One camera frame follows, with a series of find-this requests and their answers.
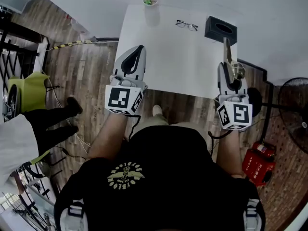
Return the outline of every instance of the person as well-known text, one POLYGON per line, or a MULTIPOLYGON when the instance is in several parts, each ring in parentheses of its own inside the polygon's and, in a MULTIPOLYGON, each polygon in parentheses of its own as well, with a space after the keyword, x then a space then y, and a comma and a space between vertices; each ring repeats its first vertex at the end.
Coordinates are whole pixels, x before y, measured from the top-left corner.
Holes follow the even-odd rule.
POLYGON ((90 231, 264 230, 257 189, 243 179, 238 131, 220 140, 214 163, 200 133, 168 126, 158 105, 123 146, 127 121, 109 115, 60 192, 58 230, 61 214, 78 201, 90 231))
POLYGON ((25 112, 0 124, 0 193, 22 194, 24 188, 16 170, 78 132, 75 126, 47 130, 81 114, 75 98, 67 98, 67 103, 64 108, 25 112))

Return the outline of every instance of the beige pants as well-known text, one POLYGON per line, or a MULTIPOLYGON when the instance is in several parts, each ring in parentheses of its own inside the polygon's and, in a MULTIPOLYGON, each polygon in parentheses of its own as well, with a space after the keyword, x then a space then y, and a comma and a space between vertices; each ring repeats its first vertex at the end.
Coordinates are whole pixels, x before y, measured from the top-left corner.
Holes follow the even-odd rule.
MULTIPOLYGON (((138 124, 136 126, 136 128, 134 129, 133 136, 135 135, 136 132, 138 132, 138 131, 140 131, 144 128, 150 127, 150 126, 168 126, 168 125, 169 125, 169 123, 168 123, 167 119, 164 118, 163 115, 158 114, 158 115, 152 116, 152 117, 146 119, 144 122, 138 124)), ((197 130, 201 134, 201 136, 204 138, 204 140, 206 138, 206 132, 198 124, 195 124, 195 123, 192 123, 192 122, 180 122, 180 123, 177 123, 177 124, 172 124, 171 126, 192 128, 194 130, 197 130)))

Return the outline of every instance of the white marker cube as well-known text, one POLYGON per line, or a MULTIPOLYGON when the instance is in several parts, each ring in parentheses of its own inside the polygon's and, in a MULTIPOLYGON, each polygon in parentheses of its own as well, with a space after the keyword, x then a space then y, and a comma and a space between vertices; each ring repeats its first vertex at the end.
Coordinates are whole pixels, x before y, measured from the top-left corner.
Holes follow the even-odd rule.
POLYGON ((224 101, 217 111, 224 129, 241 130, 251 125, 251 104, 224 101))
POLYGON ((106 86, 105 108, 113 113, 134 115, 142 99, 139 87, 106 86))

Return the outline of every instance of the black pants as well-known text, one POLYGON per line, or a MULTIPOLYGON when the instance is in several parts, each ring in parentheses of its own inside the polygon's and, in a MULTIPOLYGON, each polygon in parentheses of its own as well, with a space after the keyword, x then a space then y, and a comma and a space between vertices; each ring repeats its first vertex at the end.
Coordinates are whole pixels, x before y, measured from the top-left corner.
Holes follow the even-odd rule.
POLYGON ((33 110, 25 112, 23 115, 32 126, 38 143, 39 155, 44 154, 47 150, 78 132, 78 128, 72 126, 60 127, 55 130, 46 131, 47 128, 77 115, 77 112, 69 105, 64 108, 51 110, 33 110))

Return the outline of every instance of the fan grille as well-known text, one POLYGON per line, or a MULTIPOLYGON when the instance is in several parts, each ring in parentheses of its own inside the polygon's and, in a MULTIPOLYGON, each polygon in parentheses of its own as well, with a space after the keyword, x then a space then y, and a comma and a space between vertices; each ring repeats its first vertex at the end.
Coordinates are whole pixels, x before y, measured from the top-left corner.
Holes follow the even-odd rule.
POLYGON ((303 122, 308 122, 308 78, 294 78, 287 81, 280 89, 278 103, 300 110, 292 112, 279 109, 291 139, 300 149, 308 153, 308 128, 303 126, 303 122))

